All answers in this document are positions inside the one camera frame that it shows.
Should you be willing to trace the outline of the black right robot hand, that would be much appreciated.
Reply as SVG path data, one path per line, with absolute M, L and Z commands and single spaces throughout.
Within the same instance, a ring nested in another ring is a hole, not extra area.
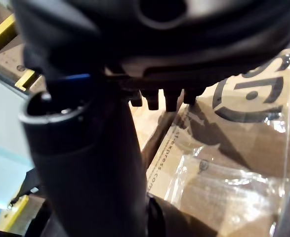
M 129 101 L 175 111 L 290 42 L 290 0 L 14 0 L 24 64 L 46 91 L 20 121 L 47 200 L 70 237 L 192 237 L 147 193 Z

